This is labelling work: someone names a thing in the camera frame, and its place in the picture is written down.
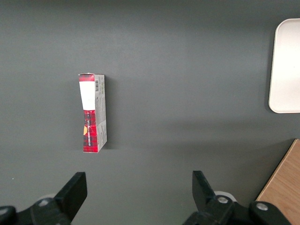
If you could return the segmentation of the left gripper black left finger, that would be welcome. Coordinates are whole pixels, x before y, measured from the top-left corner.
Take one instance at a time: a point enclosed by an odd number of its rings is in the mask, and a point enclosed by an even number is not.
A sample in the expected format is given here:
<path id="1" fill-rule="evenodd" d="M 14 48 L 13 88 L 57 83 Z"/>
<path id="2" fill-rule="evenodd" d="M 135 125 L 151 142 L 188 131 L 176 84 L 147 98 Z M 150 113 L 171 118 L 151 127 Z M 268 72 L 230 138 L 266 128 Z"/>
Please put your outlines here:
<path id="1" fill-rule="evenodd" d="M 87 197 L 85 172 L 77 172 L 54 197 L 44 197 L 17 212 L 0 207 L 2 225 L 70 225 Z"/>

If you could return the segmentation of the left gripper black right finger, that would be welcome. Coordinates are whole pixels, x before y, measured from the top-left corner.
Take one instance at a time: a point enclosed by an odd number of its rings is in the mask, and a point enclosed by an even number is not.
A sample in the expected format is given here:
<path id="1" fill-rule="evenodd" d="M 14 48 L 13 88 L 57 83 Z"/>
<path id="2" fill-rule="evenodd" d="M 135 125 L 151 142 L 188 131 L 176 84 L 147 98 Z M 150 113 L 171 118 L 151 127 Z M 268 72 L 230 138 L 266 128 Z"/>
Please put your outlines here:
<path id="1" fill-rule="evenodd" d="M 226 195 L 217 195 L 202 171 L 192 173 L 192 194 L 197 211 L 185 225 L 289 225 L 290 221 L 269 202 L 244 207 Z"/>

